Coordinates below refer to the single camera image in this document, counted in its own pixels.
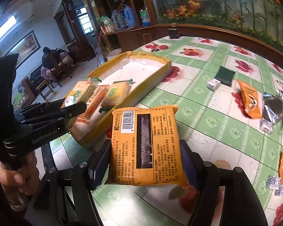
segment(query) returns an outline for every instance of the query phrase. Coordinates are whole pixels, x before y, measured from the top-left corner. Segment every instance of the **metal screw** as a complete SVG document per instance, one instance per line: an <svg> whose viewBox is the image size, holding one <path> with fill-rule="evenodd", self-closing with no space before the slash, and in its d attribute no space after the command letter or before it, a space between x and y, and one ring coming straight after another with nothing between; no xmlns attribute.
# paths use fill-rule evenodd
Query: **metal screw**
<svg viewBox="0 0 283 226"><path fill-rule="evenodd" d="M51 167L50 169L48 169L49 173L54 173L57 169L55 167Z"/></svg>
<svg viewBox="0 0 283 226"><path fill-rule="evenodd" d="M211 167L212 166L212 163L210 161L205 161L203 164L206 167Z"/></svg>
<svg viewBox="0 0 283 226"><path fill-rule="evenodd" d="M242 170L241 167L235 167L235 171L236 171L236 172L239 172L239 173L242 173L242 172L243 172L243 170Z"/></svg>
<svg viewBox="0 0 283 226"><path fill-rule="evenodd" d="M87 166L87 162L82 161L82 162L80 162L79 166L80 167L86 167Z"/></svg>

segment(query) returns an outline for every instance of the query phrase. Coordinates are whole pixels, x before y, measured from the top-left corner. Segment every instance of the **framed painting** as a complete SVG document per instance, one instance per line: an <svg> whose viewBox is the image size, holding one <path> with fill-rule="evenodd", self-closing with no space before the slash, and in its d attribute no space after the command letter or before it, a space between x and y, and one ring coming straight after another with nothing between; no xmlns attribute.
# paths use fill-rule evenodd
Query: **framed painting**
<svg viewBox="0 0 283 226"><path fill-rule="evenodd" d="M32 54L34 54L37 50L40 49L40 45L35 37L35 33L33 31L29 32L26 36L24 36L16 45L10 49L7 54L10 55L14 53L18 53L18 63L16 69Z"/></svg>

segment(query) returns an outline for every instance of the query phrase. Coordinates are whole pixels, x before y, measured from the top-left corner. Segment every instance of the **black rectangle on package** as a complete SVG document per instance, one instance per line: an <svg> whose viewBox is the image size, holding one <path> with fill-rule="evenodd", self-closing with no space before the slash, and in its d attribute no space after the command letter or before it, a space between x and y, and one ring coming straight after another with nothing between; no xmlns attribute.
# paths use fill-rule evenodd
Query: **black rectangle on package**
<svg viewBox="0 0 283 226"><path fill-rule="evenodd" d="M136 169L153 168L151 114L137 115Z"/></svg>

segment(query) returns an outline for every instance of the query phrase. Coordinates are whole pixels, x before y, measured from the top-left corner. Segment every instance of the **ceiling light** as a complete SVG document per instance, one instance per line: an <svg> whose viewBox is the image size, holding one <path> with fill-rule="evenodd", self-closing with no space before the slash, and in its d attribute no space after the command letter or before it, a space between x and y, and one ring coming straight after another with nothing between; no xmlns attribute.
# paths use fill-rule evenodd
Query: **ceiling light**
<svg viewBox="0 0 283 226"><path fill-rule="evenodd" d="M1 27L0 27L0 38L14 25L16 24L15 16L11 16Z"/></svg>

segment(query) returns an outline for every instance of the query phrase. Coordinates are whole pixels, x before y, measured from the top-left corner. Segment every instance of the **dark jacket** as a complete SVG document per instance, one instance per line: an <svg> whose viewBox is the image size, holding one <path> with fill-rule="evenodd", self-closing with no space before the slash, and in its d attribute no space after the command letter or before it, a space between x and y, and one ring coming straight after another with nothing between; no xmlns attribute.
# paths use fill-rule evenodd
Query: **dark jacket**
<svg viewBox="0 0 283 226"><path fill-rule="evenodd" d="M56 50L51 50L50 52L53 54L57 63L60 63L61 62L60 54ZM55 66L54 66L53 62L50 60L49 57L45 57L47 54L48 53L44 53L44 55L42 57L42 65L47 69L52 69Z"/></svg>

